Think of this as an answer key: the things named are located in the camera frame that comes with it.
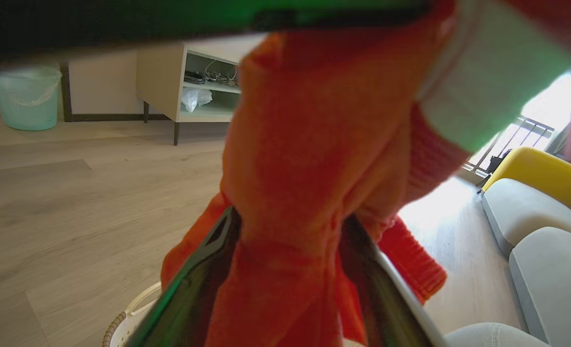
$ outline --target plastic trash bag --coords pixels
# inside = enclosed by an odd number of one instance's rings
[[[184,88],[180,101],[185,105],[186,110],[193,112],[195,107],[212,101],[212,92],[206,89]]]

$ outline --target gray sofa cushion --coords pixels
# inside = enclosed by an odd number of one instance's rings
[[[534,231],[508,263],[530,334],[553,347],[571,347],[571,233]]]
[[[450,347],[549,347],[534,336],[499,323],[478,323],[447,334]]]
[[[507,257],[534,230],[556,227],[571,233],[571,209],[510,178],[502,178],[487,189],[483,207],[497,243]]]

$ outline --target wooden floor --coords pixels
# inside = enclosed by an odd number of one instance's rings
[[[103,332],[217,192],[226,125],[0,120],[0,346],[100,346]],[[445,266],[426,307],[442,333],[521,327],[507,261],[474,187],[452,179],[401,213]]]

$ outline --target yellow chair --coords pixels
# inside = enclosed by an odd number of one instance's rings
[[[571,164],[532,147],[513,149],[486,182],[483,191],[502,178],[512,178],[558,200],[571,209]]]

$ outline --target metal railing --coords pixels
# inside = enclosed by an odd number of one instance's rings
[[[539,121],[519,116],[514,123],[498,132],[479,152],[471,156],[463,167],[479,176],[486,176],[492,156],[499,157],[509,149],[522,146],[544,150],[554,131],[554,128]]]

